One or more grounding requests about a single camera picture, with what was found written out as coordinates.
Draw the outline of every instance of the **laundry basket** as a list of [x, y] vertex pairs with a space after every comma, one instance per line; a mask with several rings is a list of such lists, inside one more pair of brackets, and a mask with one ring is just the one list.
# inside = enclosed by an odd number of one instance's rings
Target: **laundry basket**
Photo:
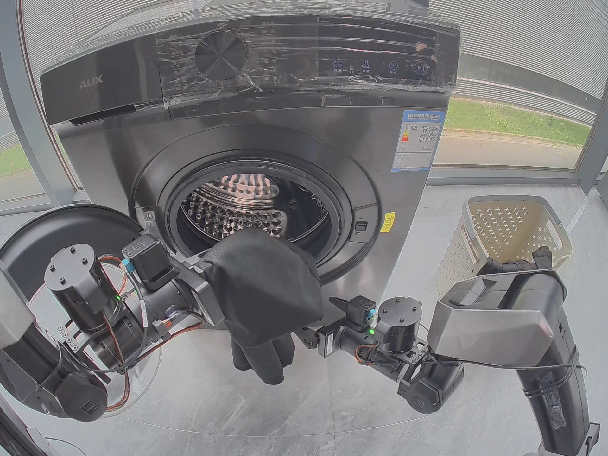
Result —
[[460, 223], [437, 270], [439, 295], [477, 275], [488, 257], [532, 262], [532, 252], [541, 246], [551, 250], [554, 269], [572, 256], [566, 228], [544, 198], [473, 196], [463, 204]]

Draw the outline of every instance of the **grass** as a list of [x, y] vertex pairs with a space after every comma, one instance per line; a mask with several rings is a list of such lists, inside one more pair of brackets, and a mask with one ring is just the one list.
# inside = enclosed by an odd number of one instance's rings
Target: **grass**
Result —
[[19, 144], [0, 150], [0, 177], [19, 171], [31, 170], [30, 163]]
[[452, 98], [445, 128], [486, 130], [509, 135], [538, 137], [572, 145], [584, 145], [591, 127], [564, 118], [521, 110], [510, 104], [494, 104]]

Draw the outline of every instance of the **black cloth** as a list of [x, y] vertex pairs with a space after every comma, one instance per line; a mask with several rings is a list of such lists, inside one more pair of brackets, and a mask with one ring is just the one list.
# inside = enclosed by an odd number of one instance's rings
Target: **black cloth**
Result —
[[527, 260], [510, 260], [509, 262], [500, 263], [497, 260], [489, 257], [486, 264], [477, 273], [478, 276], [488, 274], [503, 274], [504, 272], [524, 272], [526, 270], [542, 270], [553, 267], [553, 256], [549, 247], [540, 247], [532, 252], [534, 262]]
[[241, 230], [209, 249], [204, 271], [232, 338], [236, 368], [253, 369], [267, 384], [283, 381], [293, 361], [293, 331], [323, 318], [314, 258], [256, 229]]

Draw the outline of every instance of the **washing machine door opening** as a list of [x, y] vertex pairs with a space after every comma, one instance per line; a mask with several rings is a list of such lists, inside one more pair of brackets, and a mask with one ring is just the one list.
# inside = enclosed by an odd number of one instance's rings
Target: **washing machine door opening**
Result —
[[218, 170], [188, 181], [172, 238], [187, 254], [206, 250], [245, 228], [293, 242], [321, 263], [336, 247], [344, 216], [330, 187], [287, 166]]

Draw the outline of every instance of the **road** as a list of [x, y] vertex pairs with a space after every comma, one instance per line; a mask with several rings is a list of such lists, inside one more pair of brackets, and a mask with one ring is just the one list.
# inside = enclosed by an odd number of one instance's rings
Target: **road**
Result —
[[532, 137], [445, 130], [434, 163], [572, 169], [581, 150]]
[[0, 177], [0, 202], [44, 193], [34, 172]]

